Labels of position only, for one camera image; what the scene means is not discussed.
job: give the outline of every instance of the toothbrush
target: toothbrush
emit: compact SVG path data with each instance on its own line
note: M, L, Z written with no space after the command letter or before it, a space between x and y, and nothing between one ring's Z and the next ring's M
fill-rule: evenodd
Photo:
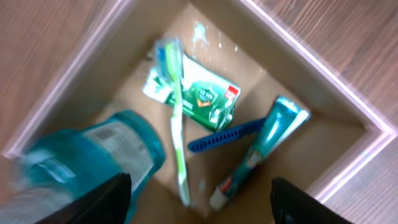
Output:
M188 207L190 204L190 192L187 178L187 167L183 151L182 138L182 87L183 77L182 51L178 40L171 40L157 48L158 60L163 76L169 80L174 88L175 103L171 118L171 130L175 153L177 157L178 188L182 203Z

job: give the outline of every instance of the green box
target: green box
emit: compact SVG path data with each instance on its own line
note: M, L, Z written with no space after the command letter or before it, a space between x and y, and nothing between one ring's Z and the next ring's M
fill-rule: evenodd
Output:
M183 113L212 132L227 127L232 122L241 89L187 55L183 56L183 69ZM174 105L173 89L159 78L156 68L150 70L143 92L157 101Z

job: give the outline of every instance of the blue bottle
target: blue bottle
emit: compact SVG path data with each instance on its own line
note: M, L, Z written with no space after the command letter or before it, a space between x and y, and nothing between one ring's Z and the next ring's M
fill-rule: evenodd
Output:
M22 188L61 188L75 200L118 172L129 173L128 223L138 195L164 161L155 131L139 115L126 110L82 131L62 130L39 139L19 161L17 184Z

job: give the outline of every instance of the black object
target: black object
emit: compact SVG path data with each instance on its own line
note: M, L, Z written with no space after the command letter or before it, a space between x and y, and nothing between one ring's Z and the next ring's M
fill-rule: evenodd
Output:
M37 224L123 224L130 198L130 175L118 174Z
M275 224L351 223L281 177L272 180L271 207Z

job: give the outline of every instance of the red label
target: red label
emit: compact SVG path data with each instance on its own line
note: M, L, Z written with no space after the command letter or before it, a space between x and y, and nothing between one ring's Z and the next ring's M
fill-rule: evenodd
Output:
M239 90L237 90L235 87L233 86L229 86L227 91L225 92L225 97L229 100L234 100L236 95L238 94Z
M230 175L229 177L227 177L227 179L225 179L219 186L218 188L220 189L221 192L225 193L229 187L232 184L232 180L233 180L233 176Z

